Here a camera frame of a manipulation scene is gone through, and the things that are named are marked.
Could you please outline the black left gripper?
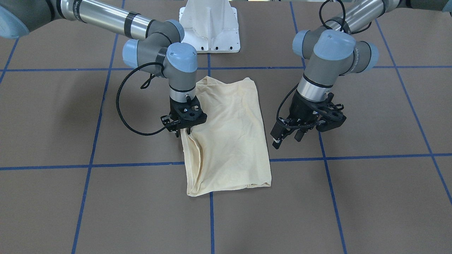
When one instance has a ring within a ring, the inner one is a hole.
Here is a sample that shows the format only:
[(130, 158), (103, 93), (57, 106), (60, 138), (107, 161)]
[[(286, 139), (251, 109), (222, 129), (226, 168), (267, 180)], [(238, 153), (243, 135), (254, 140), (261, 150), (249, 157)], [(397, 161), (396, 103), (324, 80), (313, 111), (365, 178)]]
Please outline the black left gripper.
[[(315, 109), (318, 108), (320, 102), (314, 102), (307, 100), (299, 92), (295, 92), (292, 97), (292, 102), (289, 107), (289, 116), (287, 118), (287, 125), (289, 126), (301, 126), (311, 125), (319, 121), (319, 114), (315, 113)], [(282, 141), (294, 132), (295, 129), (285, 128), (280, 125), (280, 122), (276, 122), (270, 132), (273, 137), (272, 146), (275, 149), (279, 149)], [(294, 139), (299, 143), (304, 135), (308, 132), (307, 128), (297, 129)]]

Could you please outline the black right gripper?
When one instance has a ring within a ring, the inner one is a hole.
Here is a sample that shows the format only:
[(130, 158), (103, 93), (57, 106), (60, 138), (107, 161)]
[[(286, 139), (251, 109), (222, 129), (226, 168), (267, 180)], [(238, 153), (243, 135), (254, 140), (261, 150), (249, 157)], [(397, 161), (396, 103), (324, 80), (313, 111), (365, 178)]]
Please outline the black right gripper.
[(160, 118), (163, 127), (168, 132), (174, 133), (176, 137), (179, 137), (179, 130), (184, 128), (187, 135), (190, 135), (192, 127), (187, 126), (188, 121), (184, 118), (186, 117), (186, 112), (184, 111), (184, 109), (187, 109), (188, 103), (178, 102), (176, 100), (173, 100), (172, 98), (170, 98), (169, 101), (171, 107), (170, 115), (164, 115)]

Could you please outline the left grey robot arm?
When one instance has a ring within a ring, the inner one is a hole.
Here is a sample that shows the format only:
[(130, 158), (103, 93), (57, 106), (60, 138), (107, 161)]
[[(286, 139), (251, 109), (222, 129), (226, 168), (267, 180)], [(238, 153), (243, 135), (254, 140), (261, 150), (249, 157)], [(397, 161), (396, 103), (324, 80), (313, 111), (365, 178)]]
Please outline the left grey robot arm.
[(293, 94), (286, 118), (276, 115), (271, 130), (273, 147), (292, 133), (301, 141), (311, 129), (326, 132), (345, 121), (344, 106), (333, 103), (333, 85), (340, 76), (361, 73), (378, 62), (379, 51), (370, 42), (356, 41), (354, 34), (367, 30), (372, 21), (396, 8), (451, 12), (450, 0), (357, 0), (341, 13), (324, 20), (318, 29), (299, 31), (292, 42), (293, 52), (308, 63)]

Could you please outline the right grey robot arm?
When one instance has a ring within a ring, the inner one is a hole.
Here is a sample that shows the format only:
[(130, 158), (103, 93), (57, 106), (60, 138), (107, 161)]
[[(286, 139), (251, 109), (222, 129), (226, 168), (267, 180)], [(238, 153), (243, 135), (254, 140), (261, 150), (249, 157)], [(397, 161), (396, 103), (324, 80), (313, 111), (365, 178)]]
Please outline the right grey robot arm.
[(185, 33), (178, 21), (160, 22), (97, 0), (2, 0), (0, 5), (3, 38), (18, 39), (58, 19), (77, 20), (128, 37), (122, 56), (133, 70), (121, 82), (115, 101), (128, 129), (119, 99), (126, 81), (137, 71), (150, 74), (141, 89), (155, 77), (168, 79), (171, 110), (160, 119), (169, 132), (179, 136), (181, 129), (190, 133), (193, 126), (206, 122), (196, 97), (197, 51), (183, 42)]

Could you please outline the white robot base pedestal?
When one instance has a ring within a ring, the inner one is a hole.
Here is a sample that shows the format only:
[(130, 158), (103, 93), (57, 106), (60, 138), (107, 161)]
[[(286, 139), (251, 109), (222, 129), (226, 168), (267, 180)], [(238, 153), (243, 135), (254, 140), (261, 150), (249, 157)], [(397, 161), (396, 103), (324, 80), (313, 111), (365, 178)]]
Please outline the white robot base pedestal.
[(228, 0), (188, 0), (179, 9), (179, 23), (199, 54), (240, 51), (237, 9)]

